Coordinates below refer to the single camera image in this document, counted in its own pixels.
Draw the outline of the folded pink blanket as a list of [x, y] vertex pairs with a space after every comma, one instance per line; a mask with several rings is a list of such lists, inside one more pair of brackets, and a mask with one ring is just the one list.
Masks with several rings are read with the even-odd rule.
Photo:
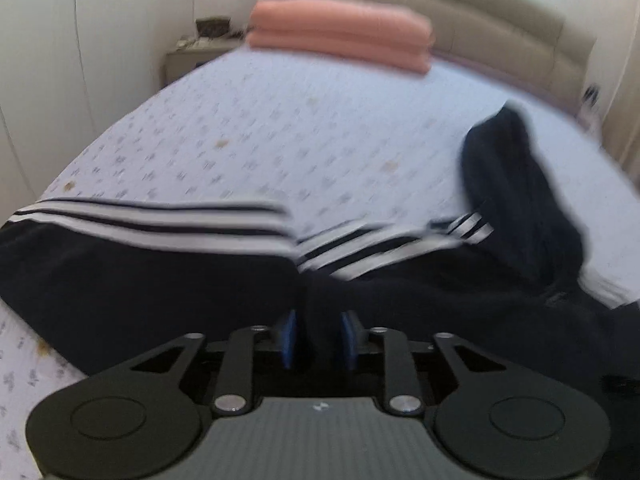
[[334, 55], [425, 75], [435, 36], [431, 22], [404, 6], [361, 0], [258, 0], [246, 43]]

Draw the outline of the beige padded headboard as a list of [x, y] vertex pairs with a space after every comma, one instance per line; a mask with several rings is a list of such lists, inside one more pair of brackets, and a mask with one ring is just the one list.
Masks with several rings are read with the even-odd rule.
[[574, 112], [593, 36], [536, 0], [366, 0], [425, 15], [438, 53], [521, 84]]

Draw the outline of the white wardrobe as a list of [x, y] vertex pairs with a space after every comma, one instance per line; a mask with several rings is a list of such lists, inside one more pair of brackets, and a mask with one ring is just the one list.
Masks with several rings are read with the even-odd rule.
[[1, 0], [1, 215], [155, 94], [193, 0]]

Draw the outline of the grey bedside table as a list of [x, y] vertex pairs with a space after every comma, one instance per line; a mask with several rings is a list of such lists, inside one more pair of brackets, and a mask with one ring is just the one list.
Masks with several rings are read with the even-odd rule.
[[179, 40], [165, 55], [164, 85], [172, 84], [192, 70], [241, 47], [242, 44], [242, 39], [222, 37]]

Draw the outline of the floral white bed cover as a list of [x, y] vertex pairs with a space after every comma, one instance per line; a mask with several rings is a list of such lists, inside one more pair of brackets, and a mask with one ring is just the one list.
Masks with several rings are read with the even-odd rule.
[[[35, 203], [262, 200], [286, 210], [299, 239], [346, 222], [424, 228], [470, 212], [462, 144], [505, 106], [582, 236], [585, 285], [639, 307], [639, 197], [600, 144], [570, 116], [446, 62], [420, 77], [236, 51], [108, 128]], [[418, 341], [361, 321], [350, 370], [342, 318], [327, 352], [297, 314], [284, 367], [278, 321], [224, 339], [188, 333], [89, 375], [1, 297], [2, 477], [638, 477], [639, 385], [591, 393], [452, 333]]]

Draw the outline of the black track jacket white stripes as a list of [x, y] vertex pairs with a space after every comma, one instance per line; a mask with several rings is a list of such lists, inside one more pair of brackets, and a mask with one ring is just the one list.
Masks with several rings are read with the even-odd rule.
[[188, 333], [224, 339], [295, 312], [335, 352], [341, 317], [418, 341], [448, 332], [591, 393], [639, 385], [639, 308], [585, 285], [585, 249], [518, 111], [465, 136], [470, 212], [296, 238], [262, 200], [202, 206], [43, 200], [1, 230], [1, 297], [94, 374]]

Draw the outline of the dark box on nightstand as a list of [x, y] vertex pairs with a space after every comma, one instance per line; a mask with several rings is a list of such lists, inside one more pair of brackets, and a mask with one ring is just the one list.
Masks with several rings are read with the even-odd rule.
[[231, 18], [228, 16], [211, 16], [210, 18], [198, 18], [195, 21], [196, 31], [201, 38], [221, 38], [231, 30]]

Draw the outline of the white blue item by headboard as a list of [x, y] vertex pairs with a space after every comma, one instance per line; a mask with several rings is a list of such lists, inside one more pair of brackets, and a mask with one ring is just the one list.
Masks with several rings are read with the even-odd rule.
[[590, 84], [582, 95], [579, 111], [582, 114], [592, 114], [597, 111], [597, 105], [600, 98], [600, 86], [598, 84]]

